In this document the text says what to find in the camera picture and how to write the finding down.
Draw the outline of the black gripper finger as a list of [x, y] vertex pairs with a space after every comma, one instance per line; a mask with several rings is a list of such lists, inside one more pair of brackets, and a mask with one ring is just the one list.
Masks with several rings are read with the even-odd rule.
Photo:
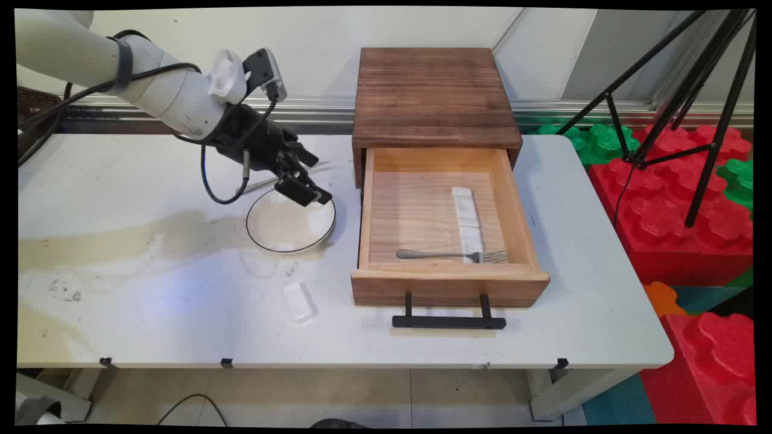
[[286, 169], [313, 168], [318, 162], [319, 157], [298, 141], [286, 141], [282, 145], [282, 167]]
[[286, 196], [297, 205], [306, 207], [311, 203], [326, 205], [332, 200], [328, 190], [316, 185], [308, 173], [308, 167], [300, 160], [289, 159], [279, 163], [276, 171], [276, 192]]

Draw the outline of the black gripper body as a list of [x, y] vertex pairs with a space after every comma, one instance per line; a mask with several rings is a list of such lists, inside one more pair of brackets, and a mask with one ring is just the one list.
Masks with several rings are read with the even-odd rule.
[[218, 153], [242, 165], [244, 152], [248, 151], [248, 168], [253, 171], [270, 171], [278, 177], [300, 170], [300, 159], [295, 154], [297, 135], [270, 120], [276, 107], [271, 102], [260, 113], [247, 104], [226, 104], [223, 118], [205, 137], [205, 146], [212, 146]]

